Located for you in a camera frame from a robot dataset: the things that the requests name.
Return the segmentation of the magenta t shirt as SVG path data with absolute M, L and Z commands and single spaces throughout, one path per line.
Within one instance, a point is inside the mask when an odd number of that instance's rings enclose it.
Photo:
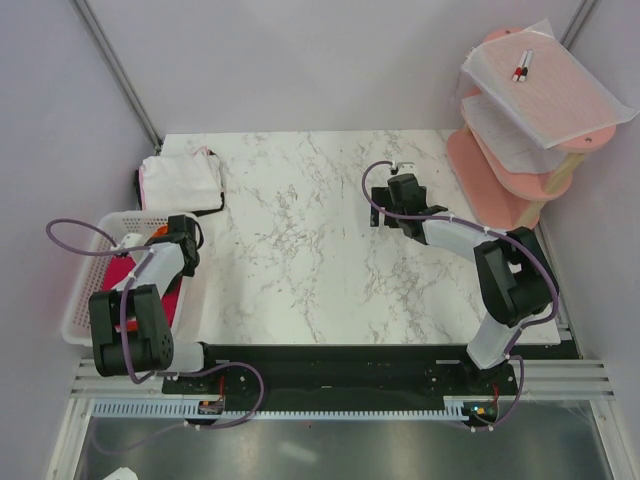
M 106 272 L 102 281 L 100 291 L 111 291 L 116 285 L 128 278 L 128 274 L 135 268 L 135 262 L 131 257 L 114 257 L 107 263 Z M 136 299 L 141 300 L 146 307 L 162 306 L 164 318 L 168 327 L 174 331 L 179 323 L 180 317 L 180 298 L 181 298 L 182 276 L 177 275 L 168 284 L 163 294 L 159 289 L 151 285 L 140 285 L 136 288 L 130 288 L 127 294 L 127 330 L 129 332 L 137 331 L 138 324 L 133 313 L 137 313 L 137 307 L 134 305 Z

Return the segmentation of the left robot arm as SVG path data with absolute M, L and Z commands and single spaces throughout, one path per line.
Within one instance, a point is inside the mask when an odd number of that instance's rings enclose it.
M 191 278 L 200 262 L 201 228 L 194 218 L 173 215 L 167 232 L 142 245 L 133 269 L 108 291 L 89 299 L 92 351 L 103 377 L 127 375 L 140 384 L 155 373 L 185 374 L 185 382 L 198 393 L 208 393 L 219 382 L 219 369 L 204 360 L 197 342 L 176 341 L 162 304 L 175 283 Z

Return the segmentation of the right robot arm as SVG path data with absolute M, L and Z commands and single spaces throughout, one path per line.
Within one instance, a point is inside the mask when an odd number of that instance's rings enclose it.
M 483 392 L 494 381 L 522 332 L 553 319 L 559 289 L 537 237 L 527 227 L 498 232 L 427 204 L 427 190 L 413 174 L 397 174 L 385 187 L 362 188 L 371 205 L 370 223 L 399 228 L 422 245 L 445 249 L 475 265 L 486 310 L 466 347 L 469 362 L 458 368 L 467 392 Z

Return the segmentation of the orange t shirt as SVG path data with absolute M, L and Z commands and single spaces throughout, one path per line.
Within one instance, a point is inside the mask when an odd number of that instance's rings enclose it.
M 161 237 L 164 236 L 168 233 L 168 226 L 167 225 L 163 225 L 161 227 L 159 227 L 152 235 L 153 238 L 155 237 Z

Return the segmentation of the pink tiered shelf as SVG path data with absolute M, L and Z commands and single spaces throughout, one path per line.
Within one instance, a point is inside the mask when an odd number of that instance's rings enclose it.
M 484 42 L 521 30 L 497 31 L 487 36 Z M 462 100 L 479 94 L 486 95 L 474 84 Z M 512 174 L 470 128 L 461 102 L 464 126 L 447 142 L 450 163 L 476 218 L 486 225 L 503 229 L 535 226 L 542 208 L 569 189 L 576 168 L 587 155 L 606 145 L 614 137 L 617 127 L 610 126 L 547 148 L 565 154 L 562 164 L 552 172 Z

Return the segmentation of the paper sheets on shelf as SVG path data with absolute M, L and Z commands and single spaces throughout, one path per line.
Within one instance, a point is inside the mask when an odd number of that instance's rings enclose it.
M 545 174 L 556 170 L 565 154 L 540 148 L 486 95 L 464 98 L 465 119 L 499 163 L 512 174 Z

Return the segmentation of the white plastic basket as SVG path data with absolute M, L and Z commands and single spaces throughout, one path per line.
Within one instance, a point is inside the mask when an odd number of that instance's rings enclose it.
M 128 234 L 139 234 L 148 239 L 165 225 L 170 212 L 166 211 L 123 211 L 105 215 L 97 227 L 109 234 L 116 242 L 121 242 Z M 88 302 L 90 296 L 100 291 L 112 257 L 85 257 L 71 293 L 62 320 L 62 337 L 70 345 L 91 346 Z M 184 278 L 174 291 L 173 301 L 167 302 L 167 319 L 171 333 L 176 336 L 180 324 L 181 310 L 191 278 Z

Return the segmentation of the red capped marker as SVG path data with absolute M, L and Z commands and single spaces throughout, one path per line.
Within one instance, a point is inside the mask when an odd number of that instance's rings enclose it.
M 528 54 L 529 54 L 528 50 L 525 50 L 522 52 L 518 65 L 512 75 L 512 80 L 514 82 L 517 82 L 520 79 L 520 77 L 523 75 L 522 71 L 524 70 Z

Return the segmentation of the black capped marker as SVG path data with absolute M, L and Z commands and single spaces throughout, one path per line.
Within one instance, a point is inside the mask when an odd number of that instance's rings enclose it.
M 529 66 L 530 66 L 532 57 L 533 57 L 533 50 L 529 49 L 526 52 L 526 56 L 525 56 L 524 62 L 522 64 L 522 67 L 521 67 L 521 70 L 520 70 L 520 75 L 518 77 L 518 81 L 519 82 L 524 82 L 527 79 L 528 72 L 529 72 Z

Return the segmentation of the white foam sheet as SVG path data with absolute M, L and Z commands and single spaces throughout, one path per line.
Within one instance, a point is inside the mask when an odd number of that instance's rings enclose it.
M 527 79 L 514 82 L 520 56 L 529 49 Z M 547 19 L 480 44 L 461 71 L 545 149 L 629 122 L 639 113 L 623 105 L 556 40 Z

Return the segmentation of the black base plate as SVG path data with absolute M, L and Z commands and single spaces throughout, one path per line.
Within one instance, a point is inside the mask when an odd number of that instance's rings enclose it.
M 205 345 L 205 367 L 246 363 L 269 393 L 278 388 L 415 387 L 420 393 L 506 397 L 517 392 L 507 362 L 480 370 L 463 345 Z

